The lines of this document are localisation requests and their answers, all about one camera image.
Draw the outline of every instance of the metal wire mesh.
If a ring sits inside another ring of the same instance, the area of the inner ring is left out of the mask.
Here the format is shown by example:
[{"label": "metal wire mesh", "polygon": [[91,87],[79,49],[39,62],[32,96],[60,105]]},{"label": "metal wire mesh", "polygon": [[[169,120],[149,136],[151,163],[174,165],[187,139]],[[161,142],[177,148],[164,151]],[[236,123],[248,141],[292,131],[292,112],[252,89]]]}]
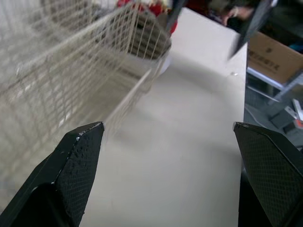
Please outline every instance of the metal wire mesh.
[{"label": "metal wire mesh", "polygon": [[107,135],[146,93],[170,48],[147,9],[84,0],[0,3],[0,211],[63,135]]}]

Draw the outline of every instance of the gray metal frame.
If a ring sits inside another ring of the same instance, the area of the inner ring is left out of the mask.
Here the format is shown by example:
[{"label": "gray metal frame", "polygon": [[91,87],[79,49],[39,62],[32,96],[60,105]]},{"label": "gray metal frame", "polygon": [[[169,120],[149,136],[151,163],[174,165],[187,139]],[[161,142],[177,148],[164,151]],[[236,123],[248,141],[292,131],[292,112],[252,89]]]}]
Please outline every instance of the gray metal frame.
[{"label": "gray metal frame", "polygon": [[258,79],[266,82],[267,84],[277,88],[280,90],[280,92],[275,95],[274,97],[269,97],[268,95],[264,94],[263,92],[260,92],[260,91],[257,91],[258,93],[260,93],[261,95],[269,98],[269,102],[267,103],[268,105],[272,105],[273,103],[275,102],[280,102],[281,101],[281,98],[287,93],[289,92],[292,88],[294,88],[297,84],[300,84],[300,83],[303,83],[303,69],[299,70],[294,76],[293,78],[291,78],[289,80],[289,82],[285,83],[285,84],[280,84],[276,81],[274,81],[273,79],[267,77],[266,75],[250,68],[250,67],[247,67],[247,72],[249,74],[251,74],[252,76],[254,77],[257,77]]}]

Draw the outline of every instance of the white table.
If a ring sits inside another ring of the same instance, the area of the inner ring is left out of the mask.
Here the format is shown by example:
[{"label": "white table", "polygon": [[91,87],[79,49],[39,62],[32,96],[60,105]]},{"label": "white table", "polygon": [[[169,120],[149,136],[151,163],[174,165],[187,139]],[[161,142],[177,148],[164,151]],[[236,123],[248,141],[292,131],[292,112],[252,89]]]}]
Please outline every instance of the white table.
[{"label": "white table", "polygon": [[236,227],[246,47],[236,34],[183,10],[172,63],[109,140],[82,227]]}]

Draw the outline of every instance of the cardboard box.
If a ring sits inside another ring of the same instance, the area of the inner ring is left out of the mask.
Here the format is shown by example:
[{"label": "cardboard box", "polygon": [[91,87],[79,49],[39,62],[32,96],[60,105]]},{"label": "cardboard box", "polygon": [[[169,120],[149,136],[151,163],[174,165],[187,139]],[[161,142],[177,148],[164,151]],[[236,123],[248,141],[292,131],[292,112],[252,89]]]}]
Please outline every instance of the cardboard box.
[{"label": "cardboard box", "polygon": [[258,32],[250,39],[248,66],[284,84],[303,69],[303,55]]}]

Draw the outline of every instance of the person's hand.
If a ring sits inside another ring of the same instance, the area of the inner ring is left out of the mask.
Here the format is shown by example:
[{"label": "person's hand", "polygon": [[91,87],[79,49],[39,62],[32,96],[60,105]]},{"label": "person's hand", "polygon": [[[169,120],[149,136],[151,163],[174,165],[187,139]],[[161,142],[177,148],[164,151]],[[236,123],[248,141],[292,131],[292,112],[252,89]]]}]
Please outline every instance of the person's hand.
[{"label": "person's hand", "polygon": [[225,11],[221,14],[222,24],[227,26],[229,18],[237,17],[241,20],[248,19],[253,12],[253,8],[248,7],[234,7],[230,11]]},{"label": "person's hand", "polygon": [[239,13],[238,7],[234,7],[230,11],[223,12],[221,14],[222,24],[224,26],[227,26],[227,22],[228,22],[229,18],[236,17],[238,15],[238,13]]}]

